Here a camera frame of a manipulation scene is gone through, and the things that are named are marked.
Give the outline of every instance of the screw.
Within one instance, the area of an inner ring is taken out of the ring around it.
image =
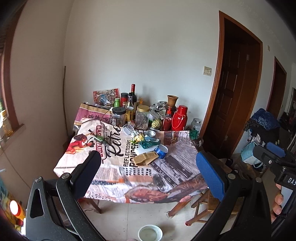
[[[67,172],[65,172],[65,173],[62,175],[62,179],[67,179],[69,176],[70,176],[70,174],[67,173]]]
[[[255,180],[256,180],[256,182],[258,182],[258,183],[261,183],[261,182],[262,182],[262,179],[261,179],[260,177],[256,177]]]
[[[42,180],[42,177],[37,177],[36,179],[35,179],[35,182],[40,182]]]
[[[229,173],[229,174],[227,175],[227,177],[228,177],[229,179],[231,179],[231,180],[234,180],[234,179],[235,179],[235,175],[232,174],[232,173]]]

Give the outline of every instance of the light switch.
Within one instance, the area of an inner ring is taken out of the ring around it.
[[[212,75],[212,68],[209,68],[209,67],[205,66],[204,75],[211,76]]]

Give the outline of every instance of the brown cardboard packet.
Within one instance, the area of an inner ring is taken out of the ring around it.
[[[150,151],[134,157],[132,161],[137,166],[147,166],[150,162],[154,161],[157,157],[158,155],[155,151]]]

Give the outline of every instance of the terracotta pot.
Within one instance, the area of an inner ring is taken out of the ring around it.
[[[168,95],[168,106],[174,107],[179,97],[174,95]]]

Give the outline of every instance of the red thermos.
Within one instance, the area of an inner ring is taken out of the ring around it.
[[[174,113],[172,119],[172,130],[183,131],[187,123],[187,106],[179,105],[178,110]]]

